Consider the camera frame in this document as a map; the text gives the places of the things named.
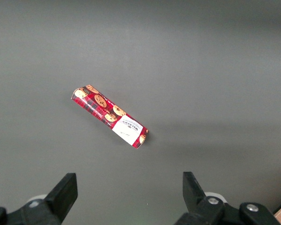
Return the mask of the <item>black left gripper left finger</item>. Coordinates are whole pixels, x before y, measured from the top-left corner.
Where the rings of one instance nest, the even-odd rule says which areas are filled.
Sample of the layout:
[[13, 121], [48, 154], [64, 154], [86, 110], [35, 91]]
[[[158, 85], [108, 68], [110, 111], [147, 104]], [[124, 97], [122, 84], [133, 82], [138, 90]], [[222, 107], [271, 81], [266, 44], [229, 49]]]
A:
[[44, 199], [27, 202], [7, 215], [8, 225], [60, 225], [78, 197], [75, 173], [67, 173]]

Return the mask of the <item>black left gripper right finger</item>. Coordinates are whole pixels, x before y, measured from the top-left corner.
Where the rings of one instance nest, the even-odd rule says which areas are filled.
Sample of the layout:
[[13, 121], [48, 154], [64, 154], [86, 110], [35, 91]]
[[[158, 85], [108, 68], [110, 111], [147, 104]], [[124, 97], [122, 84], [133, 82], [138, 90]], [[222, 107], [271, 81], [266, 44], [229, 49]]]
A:
[[177, 225], [240, 225], [238, 209], [220, 194], [205, 193], [192, 172], [183, 173], [183, 198], [188, 212]]

